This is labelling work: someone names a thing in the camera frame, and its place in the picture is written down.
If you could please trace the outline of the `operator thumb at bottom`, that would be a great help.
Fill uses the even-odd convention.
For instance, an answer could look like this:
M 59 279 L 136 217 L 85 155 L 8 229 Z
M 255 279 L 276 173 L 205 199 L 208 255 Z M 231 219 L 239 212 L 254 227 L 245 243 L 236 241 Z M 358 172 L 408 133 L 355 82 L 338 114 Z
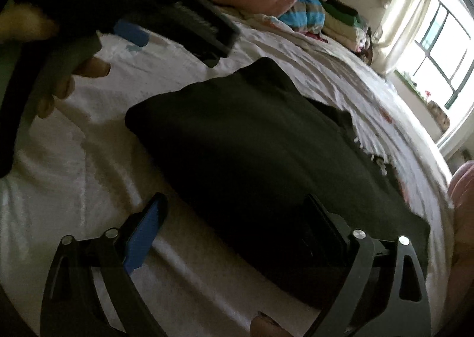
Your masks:
M 274 319 L 259 311 L 250 324 L 251 337 L 292 337 Z

